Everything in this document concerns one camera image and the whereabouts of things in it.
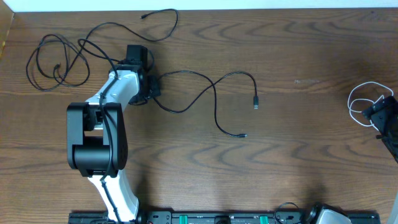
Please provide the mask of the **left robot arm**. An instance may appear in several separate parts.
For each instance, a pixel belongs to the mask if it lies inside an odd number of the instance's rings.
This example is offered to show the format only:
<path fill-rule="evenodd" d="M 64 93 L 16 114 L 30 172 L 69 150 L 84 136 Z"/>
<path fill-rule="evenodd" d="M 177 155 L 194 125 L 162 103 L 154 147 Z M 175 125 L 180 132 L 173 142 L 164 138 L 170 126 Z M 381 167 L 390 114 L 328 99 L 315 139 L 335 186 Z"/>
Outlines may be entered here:
<path fill-rule="evenodd" d="M 141 64 L 117 64 L 99 91 L 67 108 L 67 161 L 98 190 L 108 210 L 106 221 L 143 223 L 139 199 L 124 170 L 128 143 L 124 110 L 144 92 Z"/>

